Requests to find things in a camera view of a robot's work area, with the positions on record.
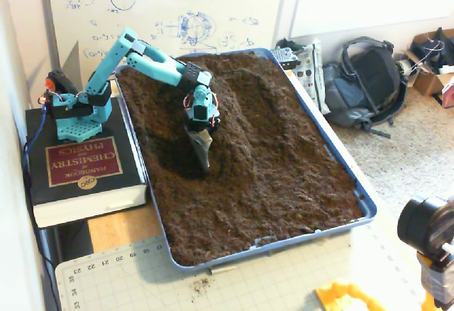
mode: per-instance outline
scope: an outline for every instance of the plastic tray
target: plastic tray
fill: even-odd
[[[284,73],[284,70],[279,65],[278,61],[275,59],[275,57],[272,55],[272,53],[269,50],[265,49],[265,48],[252,48],[252,49],[247,49],[247,50],[238,50],[238,51],[218,53],[218,54],[249,53],[249,52],[254,52],[255,55],[258,56],[259,58],[266,58],[266,59],[273,60],[273,62],[276,64],[276,66],[278,66],[281,69],[281,71]],[[201,56],[201,55],[205,55],[205,54],[206,53],[192,53],[192,54],[189,54],[187,56]],[[126,66],[120,66],[116,71],[120,72],[125,67]],[[129,113],[128,113],[128,108],[126,106],[123,94],[121,93],[121,88],[119,87],[118,83],[117,83],[117,86],[118,86],[119,94],[121,96],[119,101],[120,101],[120,106],[121,106],[122,111],[123,111],[123,116],[125,117],[125,120],[129,120],[129,126],[130,126],[129,132],[131,132],[133,134],[133,137],[135,139],[135,144],[136,144],[136,146],[138,148],[138,153],[140,154],[140,160],[143,162],[142,155],[141,155],[141,152],[140,152],[140,149],[139,149],[139,145],[138,145],[138,140],[137,140],[137,138],[135,136],[135,132],[134,132],[133,127],[132,127],[131,118],[130,118]],[[153,194],[153,188],[150,185],[150,180],[148,180],[148,184],[150,185],[151,197],[153,199],[153,204],[155,205],[155,209],[156,209],[156,212],[157,212],[157,217],[159,219],[159,222],[160,222],[160,225],[161,225],[161,230],[162,230],[162,232],[164,234],[165,241],[166,241],[166,244],[167,244],[167,251],[168,251],[168,253],[170,255],[170,258],[172,258],[172,262],[178,268],[180,268],[181,270],[186,271],[186,272],[187,271],[198,271],[198,270],[201,270],[201,269],[204,269],[204,268],[213,268],[214,266],[218,266],[220,264],[227,263],[229,261],[237,261],[238,259],[242,259],[242,258],[245,258],[245,257],[253,256],[255,254],[264,253],[264,252],[272,251],[272,250],[275,250],[275,249],[282,249],[282,248],[284,248],[286,246],[299,244],[301,242],[305,242],[305,241],[309,241],[309,240],[312,240],[312,239],[316,239],[316,238],[319,238],[321,236],[330,236],[330,235],[333,235],[335,233],[346,231],[346,230],[351,229],[353,227],[357,227],[357,226],[361,226],[363,224],[367,224],[367,223],[371,222],[375,218],[375,215],[377,214],[377,206],[376,206],[376,204],[374,203],[372,198],[368,195],[368,193],[366,192],[364,187],[361,185],[360,181],[355,177],[355,174],[353,173],[351,168],[347,165],[346,161],[342,158],[342,156],[340,155],[340,153],[338,152],[336,147],[333,145],[333,142],[331,141],[331,139],[327,136],[327,134],[324,131],[323,127],[316,120],[316,118],[311,113],[310,109],[305,104],[304,100],[301,98],[301,96],[299,94],[298,94],[298,97],[299,97],[299,100],[300,100],[303,108],[307,111],[309,116],[311,116],[312,120],[318,126],[321,135],[325,139],[325,142],[326,142],[325,148],[326,148],[326,151],[328,152],[328,154],[330,156],[334,157],[339,163],[343,164],[345,166],[348,174],[356,181],[356,189],[355,189],[354,193],[355,193],[355,196],[358,198],[358,204],[359,204],[359,206],[360,206],[360,208],[362,210],[362,213],[364,214],[364,217],[361,217],[359,219],[353,220],[350,223],[345,224],[343,226],[335,227],[335,228],[332,228],[332,229],[327,229],[325,231],[316,230],[313,234],[303,234],[303,235],[296,236],[296,237],[293,237],[293,238],[280,240],[280,241],[272,242],[271,244],[265,244],[263,246],[260,246],[260,240],[272,239],[272,236],[267,236],[265,238],[256,239],[254,246],[251,246],[247,251],[242,251],[242,252],[231,254],[231,255],[228,255],[228,256],[223,256],[223,257],[214,259],[212,261],[207,261],[206,263],[201,263],[201,264],[196,265],[196,266],[181,266],[172,257],[172,252],[170,251],[169,241],[167,240],[167,236],[166,236],[166,233],[165,233],[165,228],[164,228],[164,225],[162,224],[162,220],[161,220],[161,217],[160,217],[159,209],[157,208],[156,199],[155,199],[155,196]]]

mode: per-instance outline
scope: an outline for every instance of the cutting mat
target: cutting mat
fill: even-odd
[[[424,291],[383,220],[197,274],[172,265],[163,236],[61,263],[62,310],[322,310],[314,289],[355,281],[387,310],[420,310]]]

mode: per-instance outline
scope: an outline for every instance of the black book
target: black book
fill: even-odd
[[[102,132],[77,143],[57,139],[55,120],[45,125],[29,153],[33,213],[40,228],[145,204],[145,166],[126,109],[111,98]],[[28,140],[42,119],[26,111]]]

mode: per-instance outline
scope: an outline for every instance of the cardboard box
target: cardboard box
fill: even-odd
[[[424,43],[427,41],[427,37],[433,38],[435,36],[436,31],[430,33],[422,33],[418,34],[413,38],[415,43]],[[443,30],[443,33],[448,38],[454,37],[454,29],[446,29]],[[414,62],[418,63],[420,59],[415,56],[409,50],[406,51],[406,54],[412,59]],[[431,96],[432,94],[441,93],[443,88],[449,83],[452,77],[454,77],[454,73],[447,73],[444,75],[436,75],[432,72],[432,69],[427,66],[426,64],[420,64],[421,71],[416,78],[416,81],[413,84],[413,87],[419,91],[423,96]]]

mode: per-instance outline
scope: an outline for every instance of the perforated mounting plate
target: perforated mounting plate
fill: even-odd
[[[58,130],[58,139],[69,139],[82,142],[98,132],[102,131],[102,125],[94,121],[79,120],[73,125]]]

